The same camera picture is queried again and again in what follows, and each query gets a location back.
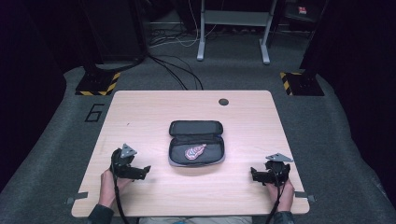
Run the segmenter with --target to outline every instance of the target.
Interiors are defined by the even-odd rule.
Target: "gray carpet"
[[[189,48],[162,45],[149,51],[188,63],[205,90],[268,90],[273,94],[304,188],[317,199],[307,214],[295,216],[297,223],[395,223],[395,209],[351,140],[346,115],[332,87],[318,76],[323,97],[288,96],[283,88],[279,73],[300,71],[307,40],[277,35],[269,49],[271,64],[263,65],[259,38],[231,35],[208,40],[203,62],[196,61],[197,43]],[[158,57],[187,68],[176,58]],[[174,71],[190,90],[195,89],[190,75]],[[64,100],[0,195],[0,223],[85,223],[71,216],[72,204],[65,201],[78,193],[113,94],[76,96],[75,87],[83,74],[82,68],[64,74]],[[115,91],[121,90],[181,87],[162,67],[146,59],[121,72]],[[103,104],[95,108],[103,111],[99,121],[84,122],[94,104]],[[254,217],[255,223],[264,220]],[[113,223],[122,221],[115,217]]]

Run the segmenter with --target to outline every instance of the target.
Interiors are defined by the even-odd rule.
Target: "stand base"
[[[260,49],[262,50],[262,62],[265,65],[270,64],[270,56],[268,54],[268,49],[265,43],[262,43],[262,39],[259,39]]]
[[[205,41],[200,40],[199,47],[198,47],[198,55],[197,55],[198,62],[201,62],[204,60],[204,53],[205,53]]]
[[[301,73],[280,73],[280,77],[288,95],[324,96],[323,90],[314,77],[305,85],[302,84]]]
[[[85,73],[76,87],[76,95],[109,95],[116,87],[120,73],[100,72],[95,76]]]

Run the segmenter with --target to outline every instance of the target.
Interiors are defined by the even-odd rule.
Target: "shelf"
[[[266,26],[268,12],[205,11],[205,24]]]

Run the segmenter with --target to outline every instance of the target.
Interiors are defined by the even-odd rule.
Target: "sleeve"
[[[110,208],[97,204],[88,216],[88,224],[109,224],[114,211]]]
[[[291,212],[277,212],[274,214],[274,224],[294,224]]]

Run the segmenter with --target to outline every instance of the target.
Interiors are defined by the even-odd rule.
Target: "wooden table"
[[[220,99],[229,104],[220,105]],[[169,165],[169,125],[178,119],[220,121],[225,161],[200,168]],[[269,214],[268,191],[252,180],[250,167],[265,171],[265,157],[277,152],[292,158],[269,91],[118,91],[79,189],[88,197],[75,201],[73,216],[87,217],[97,204],[100,175],[124,143],[137,151],[133,167],[151,165],[146,179],[121,196],[127,217]],[[290,168],[296,191],[304,191],[294,162]],[[292,213],[308,210],[307,199],[294,199]]]

